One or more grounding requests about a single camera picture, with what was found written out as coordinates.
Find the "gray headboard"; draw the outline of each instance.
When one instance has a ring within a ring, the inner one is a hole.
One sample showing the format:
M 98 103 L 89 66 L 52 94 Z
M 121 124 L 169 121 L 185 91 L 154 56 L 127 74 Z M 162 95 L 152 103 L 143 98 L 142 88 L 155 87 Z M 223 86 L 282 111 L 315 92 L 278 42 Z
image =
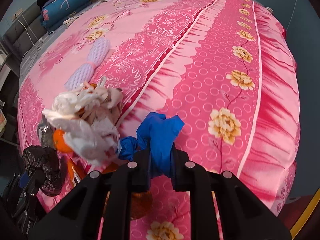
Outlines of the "gray headboard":
M 41 11 L 39 6 L 33 3 L 27 10 L 18 16 L 25 25 L 33 43 L 36 43 L 47 30 L 40 23 Z M 7 49 L 21 62 L 24 54 L 32 48 L 32 43 L 27 31 L 18 20 L 11 25 L 3 35 L 3 41 Z

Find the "crumpled blue plastic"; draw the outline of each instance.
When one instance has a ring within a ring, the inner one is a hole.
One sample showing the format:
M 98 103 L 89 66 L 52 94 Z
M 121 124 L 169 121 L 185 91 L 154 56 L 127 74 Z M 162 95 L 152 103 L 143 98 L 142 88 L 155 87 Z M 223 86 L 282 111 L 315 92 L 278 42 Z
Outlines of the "crumpled blue plastic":
M 137 129 L 137 139 L 125 137 L 120 140 L 119 158 L 132 161 L 137 146 L 145 150 L 150 141 L 152 177 L 164 174 L 170 178 L 170 153 L 183 126 L 184 122 L 177 115 L 166 119 L 164 114 L 149 113 Z

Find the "yellow strap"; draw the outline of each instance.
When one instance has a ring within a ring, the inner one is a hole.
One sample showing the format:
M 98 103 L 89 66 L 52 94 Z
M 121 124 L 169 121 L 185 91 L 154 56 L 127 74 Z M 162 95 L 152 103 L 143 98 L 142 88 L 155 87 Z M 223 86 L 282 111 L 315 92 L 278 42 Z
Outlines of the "yellow strap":
M 320 188 L 317 190 L 317 192 L 309 202 L 308 206 L 306 207 L 302 215 L 299 217 L 298 221 L 291 228 L 290 233 L 291 233 L 292 239 L 296 237 L 296 235 L 300 232 L 300 230 L 303 228 L 305 223 L 308 221 L 309 217 L 315 210 L 319 201 L 320 201 Z

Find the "bed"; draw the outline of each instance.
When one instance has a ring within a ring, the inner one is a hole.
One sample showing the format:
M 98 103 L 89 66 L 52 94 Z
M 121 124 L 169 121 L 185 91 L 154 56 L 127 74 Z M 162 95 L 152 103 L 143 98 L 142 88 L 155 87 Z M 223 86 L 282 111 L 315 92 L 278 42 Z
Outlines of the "bed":
M 178 149 L 209 171 L 233 172 L 279 214 L 295 176 L 299 92 L 285 31 L 261 4 L 110 0 L 51 35 L 20 67 L 21 149 L 39 145 L 41 111 L 65 91 L 94 40 L 104 36 L 112 55 L 91 82 L 106 76 L 107 85 L 122 88 L 120 134 L 135 136 L 149 112 L 178 115 L 185 123 L 175 141 Z M 85 172 L 104 168 L 75 155 L 73 160 Z M 67 177 L 60 195 L 38 197 L 48 212 L 71 188 Z M 151 193 L 152 210 L 131 222 L 131 238 L 162 239 L 161 231 L 172 239 L 189 239 L 189 194 L 174 192 L 165 176 L 153 179 Z

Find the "pink bedspread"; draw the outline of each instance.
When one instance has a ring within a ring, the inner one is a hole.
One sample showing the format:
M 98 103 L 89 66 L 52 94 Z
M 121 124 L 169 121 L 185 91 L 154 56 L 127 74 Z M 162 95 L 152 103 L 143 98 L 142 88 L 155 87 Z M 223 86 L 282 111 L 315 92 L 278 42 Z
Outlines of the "pink bedspread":
M 295 61 L 280 23 L 251 0 L 111 0 L 77 19 L 42 55 L 19 97 L 21 148 L 39 144 L 44 107 L 104 36 L 112 53 L 92 82 L 121 87 L 122 136 L 135 136 L 151 111 L 184 122 L 176 146 L 207 170 L 236 174 L 276 215 L 292 186 L 299 143 Z M 102 170 L 74 156 L 85 170 Z M 57 197 L 39 194 L 47 211 Z M 153 179 L 152 211 L 131 223 L 131 238 L 190 238 L 187 193 Z

